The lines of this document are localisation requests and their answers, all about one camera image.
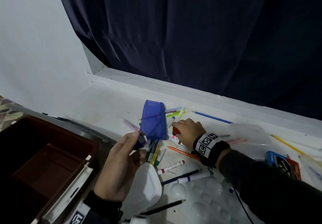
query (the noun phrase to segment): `dark blue curtain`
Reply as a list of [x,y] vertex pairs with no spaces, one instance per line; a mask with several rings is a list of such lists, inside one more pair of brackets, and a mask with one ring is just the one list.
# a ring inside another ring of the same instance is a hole
[[322,0],[62,0],[107,66],[322,120]]

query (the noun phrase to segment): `clear plastic egg carton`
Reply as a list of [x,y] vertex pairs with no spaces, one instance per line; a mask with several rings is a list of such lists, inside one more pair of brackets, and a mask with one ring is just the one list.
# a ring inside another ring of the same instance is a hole
[[[250,223],[231,185],[223,180],[216,169],[211,177],[182,184],[172,183],[168,188],[168,195],[170,202],[186,199],[186,202],[177,206],[185,215],[186,223]],[[262,224],[248,206],[242,203],[252,221]]]

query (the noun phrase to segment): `black sleeve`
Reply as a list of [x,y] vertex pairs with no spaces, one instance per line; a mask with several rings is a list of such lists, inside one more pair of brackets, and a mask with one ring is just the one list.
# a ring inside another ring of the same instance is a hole
[[[214,166],[217,158],[212,161],[210,155],[208,166]],[[233,150],[220,161],[219,171],[249,209],[267,224],[313,223],[320,219],[322,192],[278,168]]]
[[103,200],[93,191],[87,195],[84,204],[91,209],[83,224],[115,224],[121,218],[122,212],[119,211],[122,206],[121,202]]

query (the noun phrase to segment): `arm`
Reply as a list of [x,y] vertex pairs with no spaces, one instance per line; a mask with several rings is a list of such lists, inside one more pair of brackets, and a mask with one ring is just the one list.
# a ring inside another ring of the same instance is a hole
[[77,206],[67,223],[114,224],[122,217],[120,208],[137,169],[144,164],[146,150],[132,151],[139,131],[126,134],[110,150],[101,174],[86,199]]
[[310,218],[319,217],[321,191],[288,177],[277,168],[230,149],[226,142],[219,139],[214,139],[217,143],[208,152],[200,153],[200,142],[206,131],[199,122],[180,120],[174,122],[173,126],[181,133],[176,135],[179,140],[188,148],[196,150],[204,165],[218,168],[240,193],[250,210],[265,223],[308,222]]

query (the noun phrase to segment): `blue pencil case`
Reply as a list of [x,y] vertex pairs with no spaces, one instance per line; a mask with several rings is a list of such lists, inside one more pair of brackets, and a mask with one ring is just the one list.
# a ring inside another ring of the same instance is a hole
[[141,128],[147,140],[166,140],[167,121],[164,103],[146,100],[142,112]]

